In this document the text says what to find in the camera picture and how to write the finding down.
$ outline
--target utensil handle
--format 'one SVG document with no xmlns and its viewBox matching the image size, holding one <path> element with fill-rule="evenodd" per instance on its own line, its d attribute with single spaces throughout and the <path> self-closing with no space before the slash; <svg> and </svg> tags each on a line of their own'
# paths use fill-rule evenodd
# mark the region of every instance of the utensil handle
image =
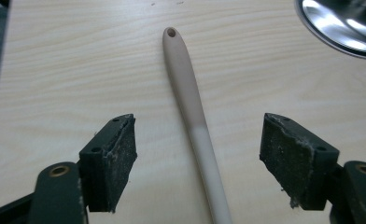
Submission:
<svg viewBox="0 0 366 224">
<path fill-rule="evenodd" d="M 216 224 L 232 223 L 186 45 L 180 33 L 171 27 L 165 29 L 162 44 L 169 78 L 200 167 L 213 221 Z"/>
</svg>

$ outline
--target shiny metal object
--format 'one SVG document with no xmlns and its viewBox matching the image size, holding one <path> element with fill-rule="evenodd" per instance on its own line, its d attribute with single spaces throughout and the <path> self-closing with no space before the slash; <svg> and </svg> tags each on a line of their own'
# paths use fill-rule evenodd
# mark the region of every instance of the shiny metal object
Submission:
<svg viewBox="0 0 366 224">
<path fill-rule="evenodd" d="M 295 0 L 307 28 L 326 44 L 366 58 L 366 0 Z"/>
</svg>

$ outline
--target light wood surface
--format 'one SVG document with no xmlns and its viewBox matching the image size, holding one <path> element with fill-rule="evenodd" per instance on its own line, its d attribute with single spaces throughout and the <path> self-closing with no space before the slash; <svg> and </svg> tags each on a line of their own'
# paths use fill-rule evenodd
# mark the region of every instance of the light wood surface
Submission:
<svg viewBox="0 0 366 224">
<path fill-rule="evenodd" d="M 290 209 L 259 160 L 265 112 L 366 161 L 366 60 L 321 43 L 290 0 L 13 1 L 0 75 L 0 206 L 134 113 L 138 159 L 116 214 L 90 223 L 210 223 L 162 32 L 184 37 L 234 223 L 329 223 Z"/>
</svg>

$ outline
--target dark object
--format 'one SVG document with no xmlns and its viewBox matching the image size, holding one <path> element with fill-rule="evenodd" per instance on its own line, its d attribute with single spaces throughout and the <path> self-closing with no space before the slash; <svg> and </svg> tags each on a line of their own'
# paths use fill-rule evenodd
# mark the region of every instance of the dark object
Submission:
<svg viewBox="0 0 366 224">
<path fill-rule="evenodd" d="M 35 192 L 0 207 L 0 223 L 88 223 L 91 212 L 115 211 L 137 157 L 134 115 L 112 119 L 79 153 L 80 161 L 44 169 Z"/>
<path fill-rule="evenodd" d="M 291 198 L 292 207 L 323 210 L 331 223 L 366 223 L 366 162 L 337 164 L 339 150 L 295 121 L 265 114 L 260 159 Z"/>
</svg>

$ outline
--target wood grain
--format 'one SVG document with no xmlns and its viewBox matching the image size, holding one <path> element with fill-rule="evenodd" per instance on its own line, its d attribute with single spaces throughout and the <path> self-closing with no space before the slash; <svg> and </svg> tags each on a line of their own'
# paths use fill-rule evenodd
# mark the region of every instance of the wood grain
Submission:
<svg viewBox="0 0 366 224">
<path fill-rule="evenodd" d="M 265 112 L 366 161 L 366 60 L 321 43 L 291 1 L 14 1 L 0 76 L 0 206 L 78 152 L 105 123 L 137 118 L 138 159 L 114 215 L 90 223 L 210 223 L 162 56 L 185 38 L 234 223 L 328 223 L 291 210 L 259 160 Z"/>
</svg>

